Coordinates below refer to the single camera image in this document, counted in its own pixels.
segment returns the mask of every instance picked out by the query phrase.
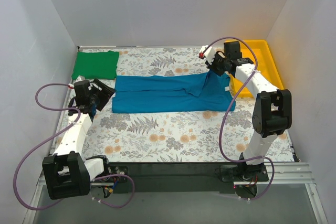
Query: wire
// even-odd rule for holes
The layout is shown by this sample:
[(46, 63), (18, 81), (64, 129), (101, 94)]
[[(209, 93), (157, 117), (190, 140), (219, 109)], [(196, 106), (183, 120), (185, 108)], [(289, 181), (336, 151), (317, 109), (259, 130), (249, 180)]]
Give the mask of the wire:
[(40, 93), (40, 91), (48, 86), (67, 86), (69, 87), (68, 84), (64, 84), (64, 83), (50, 83), (50, 84), (47, 84), (47, 85), (44, 85), (42, 86), (41, 88), (39, 88), (35, 94), (35, 101), (37, 103), (37, 105), (39, 105), (41, 108), (45, 109), (45, 110), (51, 110), (51, 111), (64, 111), (64, 110), (76, 110), (78, 115), (76, 117), (76, 119), (74, 120), (73, 123), (69, 124), (67, 127), (65, 127), (63, 130), (55, 133), (54, 135), (52, 135), (51, 137), (45, 139), (43, 142), (39, 143), (38, 145), (36, 145), (34, 148), (32, 148), (22, 159), (21, 161), (19, 162), (19, 164), (17, 165), (16, 169), (15, 169), (15, 172), (14, 172), (14, 177), (13, 177), (13, 190), (14, 190), (14, 194), (15, 194), (15, 197), (17, 198), (17, 200), (20, 202), (20, 204), (22, 206), (24, 206), (25, 208), (29, 209), (29, 210), (35, 210), (35, 211), (38, 211), (38, 210), (45, 210), (45, 209), (48, 209), (56, 204), (58, 204), (61, 200), (58, 200), (56, 201), (55, 203), (51, 204), (51, 205), (48, 205), (48, 206), (43, 206), (43, 207), (32, 207), (28, 204), (26, 204), (22, 198), (20, 197), (19, 193), (18, 193), (18, 190), (17, 190), (17, 175), (19, 173), (19, 170), (22, 166), (22, 164), (24, 163), (24, 161), (27, 159), (27, 157), (33, 153), (35, 150), (37, 150), (38, 148), (40, 148), (42, 145), (48, 143), (49, 141), (53, 140), (56, 136), (62, 134), (63, 132), (66, 132), (68, 129), (70, 129), (74, 123), (77, 123), (79, 118), (80, 118), (80, 110), (78, 108), (64, 108), (64, 109), (54, 109), (54, 108), (49, 108), (49, 107), (46, 107), (44, 105), (42, 105), (39, 101), (38, 101), (38, 95)]
[(257, 184), (257, 182), (258, 182), (258, 175), (256, 175), (256, 181), (252, 186), (255, 186)]
[(255, 200), (255, 199), (258, 199), (260, 198), (261, 196), (263, 196), (269, 189), (269, 187), (271, 186), (272, 182), (273, 182), (273, 179), (274, 179), (274, 174), (275, 174), (275, 169), (274, 169), (274, 164), (272, 162), (272, 160), (268, 157), (263, 157), (263, 156), (257, 156), (257, 157), (250, 157), (250, 158), (247, 158), (247, 159), (240, 159), (240, 160), (233, 160), (231, 158), (229, 158), (228, 156), (225, 155), (224, 151), (223, 151), (223, 147), (222, 147), (222, 135), (223, 135), (223, 129), (224, 129), (224, 125), (225, 125), (225, 121), (226, 121), (226, 118), (229, 114), (229, 111), (233, 105), (233, 103), (236, 101), (237, 97), (239, 96), (239, 94), (241, 93), (241, 91), (243, 90), (243, 88), (247, 85), (247, 83), (252, 79), (252, 77), (254, 76), (254, 74), (256, 73), (257, 69), (258, 69), (258, 59), (257, 59), (257, 56), (256, 54), (253, 52), (252, 48), (250, 48), (250, 46), (244, 42), (242, 39), (239, 39), (237, 37), (223, 37), (223, 38), (219, 38), (217, 40), (215, 40), (214, 42), (210, 43), (203, 51), (203, 54), (209, 49), (210, 46), (212, 46), (214, 43), (220, 41), (220, 40), (225, 40), (225, 39), (235, 39), (235, 40), (238, 40), (239, 42), (241, 42), (242, 44), (244, 44), (247, 49), (251, 52), (251, 54), (253, 55), (253, 58), (255, 60), (255, 67), (254, 67), (254, 71), (251, 73), (251, 75), (247, 78), (247, 80), (244, 82), (244, 84), (242, 85), (242, 87), (238, 90), (238, 92), (235, 94), (235, 96), (232, 98), (227, 110), (225, 111), (225, 114), (224, 114), (224, 117), (223, 117), (223, 120), (222, 120), (222, 124), (221, 124), (221, 127), (220, 127), (220, 131), (219, 131), (219, 150), (222, 154), (222, 156), (232, 162), (232, 163), (243, 163), (243, 162), (247, 162), (247, 161), (252, 161), (252, 160), (256, 160), (256, 159), (261, 159), (261, 158), (264, 158), (264, 159), (267, 159), (268, 161), (270, 161), (271, 163), (271, 166), (272, 166), (272, 176), (271, 176), (271, 179), (269, 180), (269, 183), (267, 185), (267, 187), (265, 188), (265, 190), (263, 192), (261, 192), (258, 196), (252, 198), (252, 199), (247, 199), (247, 198), (242, 198), (242, 199), (245, 199), (245, 200)]
[(112, 186), (112, 190), (114, 190), (114, 189), (115, 189), (115, 187), (117, 186), (117, 183), (118, 183), (118, 181), (117, 181), (117, 180), (115, 180), (115, 181), (114, 181), (114, 184), (113, 184), (113, 186)]
[(135, 193), (135, 184), (134, 184), (134, 181), (132, 180), (132, 178), (130, 176), (125, 175), (125, 174), (111, 174), (111, 175), (95, 178), (93, 181), (100, 180), (100, 179), (103, 179), (103, 178), (111, 178), (111, 177), (124, 177), (124, 178), (127, 178), (132, 183), (132, 194), (131, 194), (131, 197), (124, 204), (119, 205), (119, 206), (110, 204), (110, 203), (108, 203), (108, 202), (106, 202), (106, 201), (104, 201), (102, 199), (96, 198), (96, 197), (93, 197), (92, 199), (98, 201), (99, 203), (103, 203), (106, 206), (112, 207), (112, 208), (123, 208), (124, 206), (126, 206), (132, 200), (132, 198), (134, 196), (134, 193)]

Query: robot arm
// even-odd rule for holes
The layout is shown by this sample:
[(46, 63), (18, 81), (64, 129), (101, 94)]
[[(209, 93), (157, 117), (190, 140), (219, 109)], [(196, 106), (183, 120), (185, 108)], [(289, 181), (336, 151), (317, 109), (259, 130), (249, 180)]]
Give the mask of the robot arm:
[[(109, 175), (108, 160), (105, 156), (95, 156), (83, 161), (82, 147), (96, 110), (101, 111), (115, 90), (95, 79), (74, 84), (76, 101), (81, 111), (80, 119), (64, 135), (52, 156), (45, 157), (42, 163), (48, 193), (51, 199), (87, 195), (91, 181), (99, 174)], [(74, 122), (77, 114), (69, 111), (68, 124)]]
[[(242, 58), (238, 41), (224, 43), (224, 53), (209, 47), (204, 54), (200, 54), (200, 58), (206, 58), (207, 67), (217, 75), (228, 72), (242, 83), (255, 68), (249, 58)], [(258, 71), (246, 87), (256, 98), (252, 117), (255, 131), (240, 159), (264, 157), (277, 136), (291, 127), (291, 93), (278, 89)], [(261, 167), (263, 162), (263, 158), (247, 161), (245, 169), (255, 170), (255, 166)]]

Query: blue shirt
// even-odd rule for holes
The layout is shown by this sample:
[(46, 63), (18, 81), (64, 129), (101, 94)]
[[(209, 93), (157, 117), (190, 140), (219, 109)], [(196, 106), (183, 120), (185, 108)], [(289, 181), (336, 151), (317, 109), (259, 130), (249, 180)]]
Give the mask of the blue shirt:
[(113, 113), (226, 111), (230, 77), (212, 71), (188, 76), (117, 76)]

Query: fabric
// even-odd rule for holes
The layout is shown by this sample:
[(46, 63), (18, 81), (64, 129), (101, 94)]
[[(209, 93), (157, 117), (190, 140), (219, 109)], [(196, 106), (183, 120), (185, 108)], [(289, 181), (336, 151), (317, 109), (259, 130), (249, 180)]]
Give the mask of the fabric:
[(212, 71), (188, 76), (118, 76), (113, 113), (225, 111), (232, 100), (230, 78)]
[(72, 79), (84, 76), (86, 79), (113, 80), (116, 76), (119, 52), (78, 52)]

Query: white cable tie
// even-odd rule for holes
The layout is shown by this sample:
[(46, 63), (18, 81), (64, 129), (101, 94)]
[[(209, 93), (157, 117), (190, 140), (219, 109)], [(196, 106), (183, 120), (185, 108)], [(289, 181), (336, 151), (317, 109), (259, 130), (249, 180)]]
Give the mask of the white cable tie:
[(261, 73), (258, 69), (253, 69), (251, 72), (250, 72), (250, 75), (255, 72), (255, 73)]
[(70, 121), (70, 123), (72, 123), (73, 125), (82, 125), (81, 123), (79, 123), (79, 122), (75, 122), (75, 121)]

